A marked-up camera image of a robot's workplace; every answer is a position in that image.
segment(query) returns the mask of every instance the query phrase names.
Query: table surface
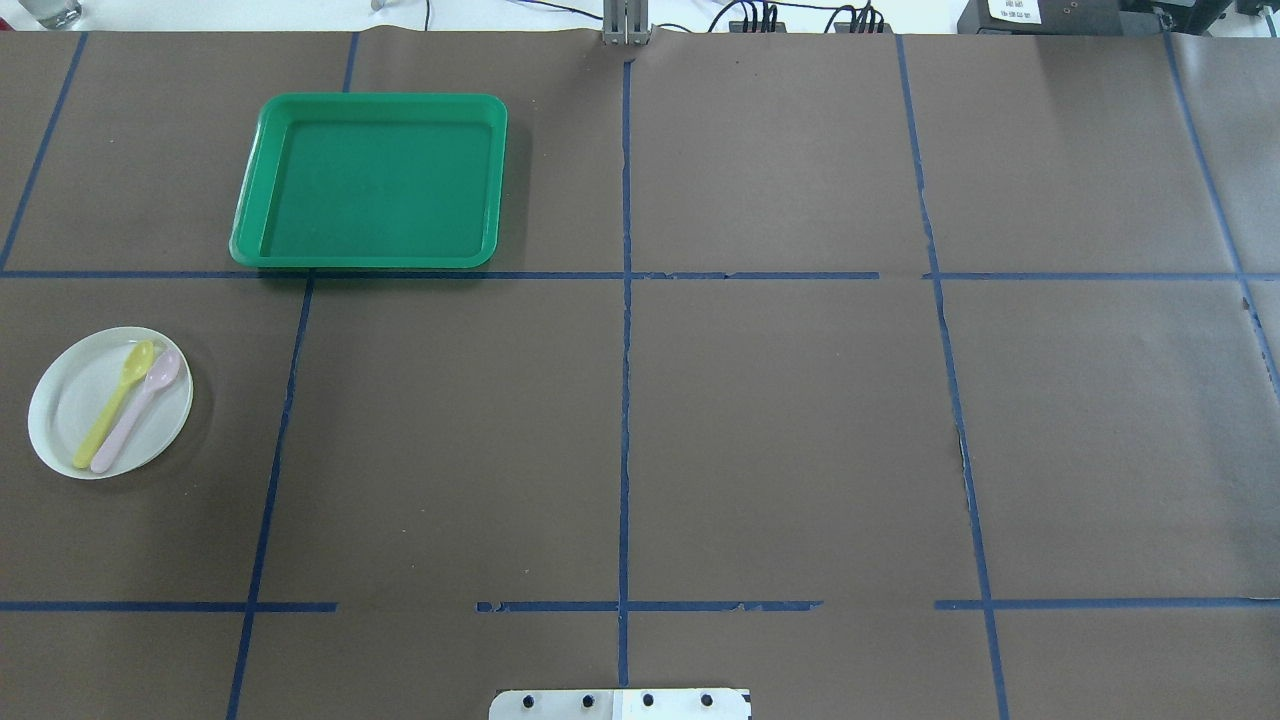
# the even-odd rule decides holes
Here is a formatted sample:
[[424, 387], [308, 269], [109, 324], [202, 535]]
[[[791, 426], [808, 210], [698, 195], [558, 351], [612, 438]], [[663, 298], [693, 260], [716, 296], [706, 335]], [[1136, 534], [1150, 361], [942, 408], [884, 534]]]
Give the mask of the table surface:
[[[1280, 45], [4, 33], [0, 64], [0, 715], [1280, 707]], [[237, 266], [285, 91], [500, 97], [493, 261]], [[191, 419], [61, 478], [32, 388], [125, 324], [186, 351]]]
[[[876, 4], [888, 23], [904, 33], [942, 33], [956, 29], [956, 19], [966, 0], [879, 0]], [[561, 0], [567, 8], [600, 15], [602, 0]], [[723, 0], [650, 0], [650, 22], [678, 23], [692, 31], [705, 31]], [[778, 19], [787, 32], [822, 32], [833, 8], [842, 3], [800, 3], [827, 9], [780, 8]], [[545, 31], [567, 28], [600, 29], [600, 22], [586, 15], [536, 6], [522, 0], [388, 0], [374, 10], [367, 0], [218, 0], [198, 6], [172, 6], [155, 0], [82, 0], [84, 17], [78, 29], [113, 31], [361, 31], [376, 26], [440, 31]], [[728, 31], [732, 10], [717, 26]], [[0, 0], [0, 18], [18, 29], [40, 29], [18, 0]], [[1275, 20], [1229, 10], [1213, 23], [1217, 37], [1275, 37]]]

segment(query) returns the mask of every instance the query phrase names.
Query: plastic spoon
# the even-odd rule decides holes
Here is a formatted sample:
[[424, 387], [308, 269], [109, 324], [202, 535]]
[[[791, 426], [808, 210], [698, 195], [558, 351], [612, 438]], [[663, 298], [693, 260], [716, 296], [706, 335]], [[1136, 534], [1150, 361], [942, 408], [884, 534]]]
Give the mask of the plastic spoon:
[[151, 397], [173, 384], [173, 380], [178, 379], [178, 375], [180, 374], [182, 355], [178, 354], [177, 350], [166, 350], [164, 355], [156, 359], [155, 365], [151, 366], [151, 372], [147, 373], [147, 378], [142, 380], [142, 389], [138, 391], [138, 396], [129, 404], [129, 409], [124, 411], [124, 415], [120, 415], [120, 421], [116, 423], [111, 434], [106, 436], [106, 441], [102, 442], [102, 448], [93, 456], [93, 462], [90, 464], [90, 470], [93, 470], [95, 473], [105, 473], [111, 469], [111, 464], [115, 462], [116, 456], [120, 455], [120, 448], [123, 448], [124, 442], [129, 439], [129, 433], [133, 432], [133, 425], [137, 424], [138, 418], [142, 416], [142, 411], [147, 409], [147, 405], [151, 402]]
[[106, 401], [106, 406], [99, 413], [93, 427], [84, 436], [84, 442], [81, 443], [79, 450], [76, 451], [76, 456], [72, 457], [72, 465], [81, 470], [88, 468], [93, 454], [102, 445], [102, 438], [111, 429], [111, 420], [115, 419], [115, 413], [120, 409], [120, 402], [124, 402], [124, 393], [129, 392], [129, 388], [147, 374], [155, 357], [156, 347], [150, 340], [143, 340], [133, 346], [129, 356], [124, 359], [124, 366], [120, 368], [120, 382], [115, 386], [111, 400]]

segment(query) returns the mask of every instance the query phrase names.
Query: plate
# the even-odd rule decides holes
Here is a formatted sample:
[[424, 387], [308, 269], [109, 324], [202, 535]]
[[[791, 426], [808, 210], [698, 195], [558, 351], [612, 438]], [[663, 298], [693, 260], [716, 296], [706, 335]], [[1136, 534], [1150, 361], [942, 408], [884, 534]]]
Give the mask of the plate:
[[[155, 343], [156, 357], [170, 348], [182, 355], [182, 350], [172, 340], [155, 331], [111, 328], [68, 347], [45, 370], [27, 411], [31, 446], [45, 465], [68, 478], [99, 480], [146, 465], [178, 437], [191, 414], [191, 400], [195, 397], [195, 384], [184, 355], [182, 374], [151, 400], [110, 470], [95, 473], [88, 468], [81, 470], [72, 465], [76, 450], [120, 380], [124, 359], [134, 345], [145, 340]], [[129, 389], [120, 413], [124, 413], [141, 387], [140, 380]]]

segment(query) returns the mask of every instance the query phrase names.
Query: blue tape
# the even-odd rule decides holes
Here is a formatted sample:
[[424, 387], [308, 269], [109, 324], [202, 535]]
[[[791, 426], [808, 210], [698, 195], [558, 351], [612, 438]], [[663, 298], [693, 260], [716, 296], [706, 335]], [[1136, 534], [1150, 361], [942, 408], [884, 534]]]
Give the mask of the blue tape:
[[1276, 373], [1276, 361], [1271, 354], [1271, 343], [1267, 342], [1267, 333], [1262, 329], [1262, 319], [1258, 318], [1258, 305], [1253, 301], [1253, 291], [1249, 288], [1249, 282], [1244, 278], [1244, 266], [1240, 263], [1240, 254], [1236, 250], [1231, 227], [1226, 222], [1226, 213], [1222, 210], [1222, 199], [1217, 193], [1213, 174], [1208, 170], [1208, 160], [1204, 158], [1204, 147], [1201, 145], [1199, 132], [1196, 129], [1196, 120], [1192, 118], [1192, 109], [1187, 102], [1187, 92], [1183, 88], [1183, 73], [1178, 69], [1178, 54], [1174, 53], [1174, 41], [1169, 32], [1165, 32], [1165, 56], [1169, 59], [1169, 72], [1174, 81], [1174, 95], [1178, 97], [1178, 109], [1181, 111], [1183, 123], [1187, 126], [1187, 135], [1190, 137], [1192, 149], [1196, 150], [1196, 161], [1199, 164], [1204, 187], [1208, 190], [1213, 215], [1217, 218], [1219, 228], [1222, 231], [1222, 240], [1226, 242], [1226, 251], [1231, 258], [1231, 269], [1235, 270], [1236, 279], [1240, 282], [1240, 293], [1244, 296], [1245, 304], [1248, 304], [1249, 323], [1253, 325], [1253, 337], [1258, 342], [1262, 361], [1267, 368], [1267, 375], [1271, 380], [1271, 393], [1280, 402], [1280, 374]]
[[[632, 600], [627, 612], [809, 612], [820, 600]], [[476, 612], [617, 612], [618, 603], [596, 601], [477, 602]]]
[[618, 687], [631, 682], [628, 664], [631, 564], [631, 64], [622, 64], [622, 416], [618, 466]]
[[750, 273], [635, 273], [635, 279], [641, 281], [878, 281], [879, 273], [786, 273], [786, 272], [750, 272]]
[[293, 337], [293, 357], [289, 363], [289, 379], [284, 387], [284, 406], [280, 410], [280, 427], [275, 434], [275, 454], [271, 459], [271, 474], [266, 483], [266, 502], [262, 506], [262, 524], [257, 534], [257, 550], [253, 553], [253, 574], [250, 578], [248, 600], [244, 607], [244, 624], [241, 628], [239, 651], [236, 653], [236, 671], [232, 675], [230, 698], [227, 702], [227, 720], [234, 720], [239, 711], [239, 694], [244, 684], [244, 667], [248, 664], [250, 642], [253, 638], [253, 614], [257, 611], [257, 596], [262, 587], [262, 566], [266, 562], [266, 544], [271, 537], [271, 514], [275, 512], [275, 496], [280, 484], [280, 465], [284, 456], [284, 438], [289, 432], [289, 418], [293, 413], [293, 393], [298, 380], [298, 360], [302, 356], [302, 341], [307, 334], [307, 320], [311, 316], [311, 296], [315, 293], [315, 274], [307, 277], [302, 291], [302, 310], [298, 313], [298, 329]]
[[[244, 602], [15, 600], [0, 612], [244, 612]], [[264, 602], [259, 612], [337, 612], [337, 602]]]
[[600, 601], [532, 601], [532, 602], [477, 602], [476, 612], [617, 612], [618, 603]]
[[632, 612], [809, 612], [820, 600], [631, 601]]
[[54, 128], [58, 127], [58, 118], [63, 114], [63, 105], [67, 104], [67, 95], [72, 90], [72, 79], [79, 67], [81, 56], [84, 55], [84, 44], [88, 42], [88, 33], [82, 32], [76, 41], [76, 51], [72, 54], [72, 63], [67, 67], [67, 76], [63, 78], [63, 87], [58, 91], [58, 101], [54, 102], [54, 111], [49, 114], [49, 124], [45, 126], [45, 136], [40, 138], [40, 147], [36, 150], [36, 159], [31, 163], [31, 172], [27, 173], [27, 184], [22, 188], [18, 199], [18, 208], [13, 213], [13, 222], [9, 224], [9, 233], [4, 238], [4, 249], [0, 249], [0, 270], [9, 263], [9, 254], [13, 252], [13, 243], [18, 240], [18, 228], [22, 225], [22, 217], [27, 214], [27, 202], [36, 190], [36, 178], [40, 177], [40, 168], [45, 164], [45, 152], [54, 138]]
[[1280, 610], [1280, 598], [1265, 597], [1062, 597], [1034, 600], [940, 600], [934, 610], [983, 610], [989, 605], [993, 610], [1158, 610], [1193, 609], [1213, 610], [1230, 607], [1249, 607]]
[[10, 601], [0, 612], [244, 612], [243, 602]]
[[982, 519], [978, 516], [978, 493], [973, 484], [973, 459], [969, 455], [969, 434], [964, 424], [964, 407], [960, 404], [960, 383], [956, 378], [955, 356], [951, 352], [951, 331], [947, 328], [946, 302], [942, 295], [942, 281], [938, 279], [938, 251], [933, 237], [933, 220], [929, 219], [929, 208], [925, 204], [924, 193], [924, 161], [920, 155], [920, 138], [915, 124], [915, 106], [911, 102], [911, 81], [906, 68], [906, 49], [902, 36], [893, 36], [897, 44], [897, 67], [902, 78], [902, 102], [906, 106], [906, 127], [911, 140], [911, 159], [915, 167], [915, 188], [920, 196], [920, 222], [924, 224], [924, 236], [928, 241], [929, 272], [933, 275], [933, 300], [938, 314], [938, 331], [942, 336], [942, 355], [947, 368], [947, 387], [951, 392], [951, 414], [955, 419], [956, 433], [960, 437], [960, 460], [964, 468], [965, 498], [969, 503], [969, 533], [973, 539], [973, 555], [978, 565], [978, 587], [982, 592], [983, 619], [987, 626], [987, 652], [991, 656], [991, 676], [996, 689], [996, 707], [1001, 720], [1009, 720], [1009, 700], [1005, 692], [1005, 669], [1000, 657], [1000, 635], [996, 630], [996, 614], [991, 609], [991, 579], [987, 575], [987, 550], [982, 539]]
[[360, 33], [351, 33], [351, 46], [347, 49], [347, 72], [342, 76], [342, 91], [351, 92], [351, 76], [356, 72], [356, 50], [360, 47]]
[[0, 277], [14, 279], [260, 279], [296, 278], [305, 279], [306, 272], [298, 270], [3, 270]]
[[932, 281], [1236, 282], [1235, 273], [925, 273]]

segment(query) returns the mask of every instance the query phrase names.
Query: green tray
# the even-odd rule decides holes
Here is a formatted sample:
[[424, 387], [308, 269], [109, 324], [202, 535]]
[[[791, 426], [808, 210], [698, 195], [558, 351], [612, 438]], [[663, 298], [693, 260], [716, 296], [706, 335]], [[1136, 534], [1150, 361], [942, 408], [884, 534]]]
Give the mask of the green tray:
[[273, 97], [230, 251], [255, 268], [474, 268], [498, 247], [507, 108], [492, 95]]

